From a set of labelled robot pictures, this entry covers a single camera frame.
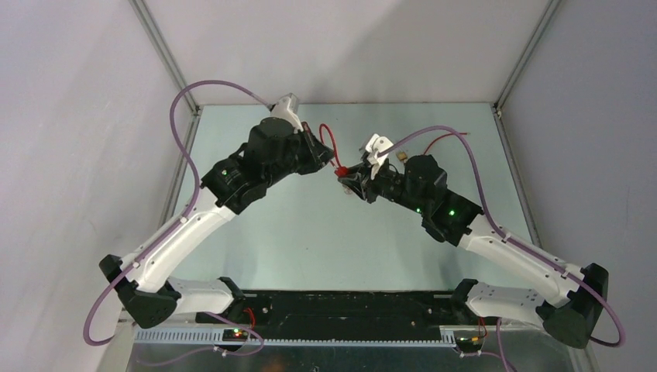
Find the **table surface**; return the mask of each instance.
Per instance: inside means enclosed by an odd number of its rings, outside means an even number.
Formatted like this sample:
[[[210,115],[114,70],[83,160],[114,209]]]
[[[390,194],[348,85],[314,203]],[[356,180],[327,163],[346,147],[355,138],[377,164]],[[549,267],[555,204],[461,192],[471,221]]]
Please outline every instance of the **table surface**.
[[[262,106],[205,106],[191,151],[201,176],[233,153],[251,127],[267,116]],[[346,166],[359,162],[363,141],[378,133],[393,142],[432,125],[466,136],[477,160],[490,210],[498,223],[529,239],[511,172],[490,106],[485,103],[302,105],[299,117],[314,133],[328,124]],[[403,150],[421,153],[441,132],[427,133]],[[448,186],[479,202],[466,151],[451,136],[432,148]],[[394,157],[393,164],[403,170]],[[193,181],[186,171],[177,212]],[[183,279],[228,276],[241,288],[281,290],[452,290],[464,278],[528,288],[496,264],[434,241],[421,217],[380,198],[367,204],[347,195],[332,168],[286,177],[241,215],[212,233],[174,271]]]

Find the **wall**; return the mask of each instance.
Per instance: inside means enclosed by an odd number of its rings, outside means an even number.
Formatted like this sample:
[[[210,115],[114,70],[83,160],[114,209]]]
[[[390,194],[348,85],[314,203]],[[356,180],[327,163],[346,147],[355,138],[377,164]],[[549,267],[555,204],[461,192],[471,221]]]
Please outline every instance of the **wall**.
[[[610,271],[628,334],[602,370],[654,370],[657,3],[566,2],[503,110],[546,249]],[[606,315],[596,335],[616,340]]]
[[[2,370],[95,370],[103,348],[81,331],[106,285],[97,264],[157,227],[176,88],[124,0],[4,2],[0,14]],[[119,309],[113,296],[93,337],[114,332]]]
[[[492,102],[547,0],[148,1],[189,81],[269,101]],[[199,88],[203,104],[252,103]]]

